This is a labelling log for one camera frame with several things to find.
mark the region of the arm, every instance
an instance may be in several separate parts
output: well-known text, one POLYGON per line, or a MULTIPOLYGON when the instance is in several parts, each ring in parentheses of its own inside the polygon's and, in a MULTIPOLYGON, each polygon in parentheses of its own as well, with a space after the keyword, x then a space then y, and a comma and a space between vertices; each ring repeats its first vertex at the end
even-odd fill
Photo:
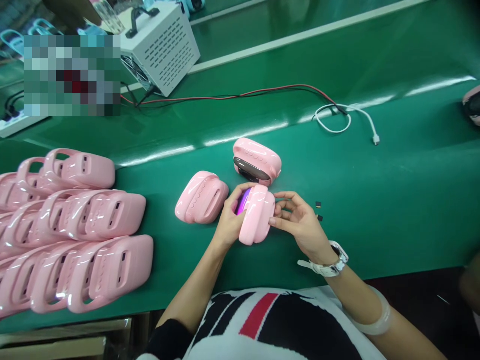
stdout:
MULTIPOLYGON (((332 250, 314 210, 295 192, 275 194, 283 198, 275 208, 270 225, 287 231, 308 258, 315 264, 332 265, 339 257, 332 250)), ((355 272, 348 266, 337 277, 325 278, 344 310, 359 324, 374 324, 382 316, 382 303, 355 272)), ((388 360, 446 359, 415 326, 395 309, 391 310, 391 324, 383 335, 368 338, 388 360)))
POLYGON ((225 256, 239 238, 245 217, 245 213, 239 216, 234 213, 239 197, 244 191, 255 185, 246 183, 237 186, 225 201, 218 227, 210 245, 190 278, 166 308, 157 328, 165 324, 167 320, 175 319, 182 323, 191 334, 197 332, 212 297, 212 291, 225 256))

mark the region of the person's right hand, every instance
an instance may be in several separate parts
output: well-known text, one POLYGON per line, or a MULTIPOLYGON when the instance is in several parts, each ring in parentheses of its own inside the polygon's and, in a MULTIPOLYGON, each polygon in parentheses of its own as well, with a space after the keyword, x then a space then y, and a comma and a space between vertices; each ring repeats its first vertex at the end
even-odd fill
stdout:
POLYGON ((294 191, 282 191, 274 195, 283 200, 277 202, 275 217, 270 218, 269 224, 292 234, 300 250, 312 263, 335 264, 339 257, 330 246, 312 207, 294 191))

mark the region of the black sleeve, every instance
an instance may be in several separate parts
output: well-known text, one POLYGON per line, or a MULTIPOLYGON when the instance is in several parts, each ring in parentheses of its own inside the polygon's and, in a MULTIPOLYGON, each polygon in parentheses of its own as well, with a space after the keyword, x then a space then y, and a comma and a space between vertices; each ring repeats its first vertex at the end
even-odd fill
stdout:
POLYGON ((169 319, 155 329, 145 353, 160 360, 182 359, 193 339, 194 336, 181 322, 169 319))

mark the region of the white metal box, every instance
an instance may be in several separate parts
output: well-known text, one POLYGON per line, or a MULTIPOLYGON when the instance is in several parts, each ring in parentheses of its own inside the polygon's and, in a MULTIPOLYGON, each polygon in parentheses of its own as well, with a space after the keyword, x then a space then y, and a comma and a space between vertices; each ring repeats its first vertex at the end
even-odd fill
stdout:
POLYGON ((142 13, 133 38, 127 38, 131 24, 119 35, 120 55, 146 90, 153 84, 168 97, 200 59, 200 52, 181 3, 158 1, 152 8, 160 13, 155 17, 142 13))

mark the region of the red wire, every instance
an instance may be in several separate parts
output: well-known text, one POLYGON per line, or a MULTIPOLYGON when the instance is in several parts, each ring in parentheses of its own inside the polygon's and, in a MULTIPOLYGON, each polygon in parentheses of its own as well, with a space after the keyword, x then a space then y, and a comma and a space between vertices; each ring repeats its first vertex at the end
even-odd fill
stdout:
MULTIPOLYGON (((173 102, 173 101, 181 101, 181 100, 230 100, 230 99, 236 99, 236 98, 241 98, 250 94, 255 94, 255 93, 261 93, 265 91, 272 91, 272 90, 282 90, 282 89, 289 89, 289 88, 296 88, 296 87, 304 87, 304 88, 310 88, 315 90, 316 92, 320 93, 322 96, 324 96, 327 100, 329 100, 332 104, 337 105, 335 101, 333 101, 326 93, 323 91, 317 89, 314 86, 311 85, 306 85, 306 84, 296 84, 296 85, 286 85, 286 86, 279 86, 279 87, 271 87, 271 88, 266 88, 266 89, 260 89, 260 90, 255 90, 255 91, 250 91, 243 93, 241 95, 235 95, 235 96, 227 96, 227 97, 208 97, 208 96, 196 96, 196 97, 180 97, 180 98, 174 98, 174 99, 158 99, 158 100, 151 100, 151 101, 146 101, 142 102, 141 104, 151 104, 151 103, 163 103, 163 102, 173 102)), ((132 101, 127 99, 125 96, 120 95, 122 99, 125 99, 128 101, 130 104, 134 104, 132 101)))
POLYGON ((130 101, 128 100, 125 96, 123 96, 122 94, 120 94, 120 97, 124 100, 127 100, 130 104, 133 104, 134 102, 133 101, 130 101))

